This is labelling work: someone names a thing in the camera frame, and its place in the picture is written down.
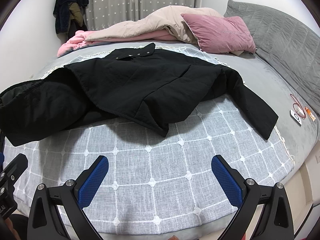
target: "beige comforter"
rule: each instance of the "beige comforter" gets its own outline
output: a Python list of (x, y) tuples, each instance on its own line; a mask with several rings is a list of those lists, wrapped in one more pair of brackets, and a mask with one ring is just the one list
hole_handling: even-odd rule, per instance
[(85, 41), (100, 41), (110, 38), (131, 38), (143, 33), (166, 29), (179, 41), (197, 45), (197, 39), (181, 17), (182, 13), (223, 17), (211, 8), (190, 8), (186, 6), (169, 5), (156, 10), (144, 19), (136, 22), (120, 22), (107, 29), (93, 32), (87, 36)]

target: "pink blanket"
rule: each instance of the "pink blanket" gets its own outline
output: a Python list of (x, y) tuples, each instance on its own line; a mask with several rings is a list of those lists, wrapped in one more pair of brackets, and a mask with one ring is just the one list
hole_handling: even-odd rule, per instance
[(130, 37), (130, 38), (110, 38), (110, 39), (103, 39), (99, 41), (86, 41), (85, 39), (88, 37), (89, 34), (94, 33), (96, 31), (77, 31), (76, 35), (69, 39), (65, 44), (62, 44), (60, 49), (58, 50), (57, 57), (61, 57), (68, 52), (73, 50), (82, 49), (88, 46), (96, 46), (106, 42), (127, 42), (127, 41), (142, 41), (147, 39), (154, 39), (157, 41), (177, 41), (178, 39), (169, 34), (166, 29), (156, 30), (149, 33), (143, 33), (138, 36)]

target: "jacket sleeve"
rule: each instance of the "jacket sleeve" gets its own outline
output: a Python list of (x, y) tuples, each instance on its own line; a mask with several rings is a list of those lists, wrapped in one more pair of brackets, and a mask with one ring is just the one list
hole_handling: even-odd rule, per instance
[(69, 31), (70, 11), (68, 3), (65, 2), (60, 6), (59, 10), (60, 18), (60, 32), (67, 33)]
[(55, 16), (56, 16), (55, 28), (56, 28), (56, 33), (58, 34), (61, 32), (59, 13), (57, 13)]

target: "quilted pillow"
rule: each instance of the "quilted pillow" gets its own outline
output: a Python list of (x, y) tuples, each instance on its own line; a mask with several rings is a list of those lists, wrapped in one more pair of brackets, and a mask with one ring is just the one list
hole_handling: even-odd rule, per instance
[(263, 5), (229, 0), (224, 16), (244, 20), (256, 54), (320, 114), (320, 37), (296, 18)]
[(255, 53), (256, 46), (241, 17), (221, 18), (210, 15), (181, 14), (201, 50), (224, 53), (246, 50)]

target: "bed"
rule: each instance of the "bed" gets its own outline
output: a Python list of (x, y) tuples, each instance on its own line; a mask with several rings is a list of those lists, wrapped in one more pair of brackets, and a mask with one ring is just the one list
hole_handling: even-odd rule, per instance
[[(84, 211), (104, 239), (165, 240), (175, 234), (193, 240), (224, 228), (236, 208), (227, 201), (210, 170), (214, 154), (221, 154), (245, 178), (252, 177), (262, 185), (286, 183), (319, 137), (319, 118), (313, 122), (307, 115), (300, 127), (289, 111), (293, 94), (314, 114), (319, 112), (316, 97), (308, 96), (304, 78), (310, 75), (310, 69), (316, 72), (320, 38), (296, 19), (271, 8), (229, 1), (225, 16), (233, 15), (241, 16), (247, 24), (258, 48), (256, 54), (208, 54), (182, 42), (112, 43), (60, 57), (34, 78), (43, 78), (69, 63), (105, 57), (114, 49), (139, 48), (154, 42), (157, 49), (237, 70), (245, 85), (279, 116), (269, 140), (261, 138), (228, 95), (201, 102), (185, 121), (170, 125), (166, 138), (116, 118), (61, 131), (19, 147), (6, 140), (5, 164), (20, 152), (29, 160), (15, 190), (19, 210), (29, 213), (38, 184), (52, 187), (76, 178), (100, 154), (109, 159), (109, 173)], [(273, 40), (275, 34), (284, 38)], [(304, 42), (299, 42), (301, 35)], [(285, 57), (278, 57), (283, 46), (286, 49), (281, 55)], [(303, 66), (299, 84), (287, 74), (299, 75), (294, 62), (289, 62), (298, 54), (308, 63)], [(60, 212), (75, 237), (64, 210)]]

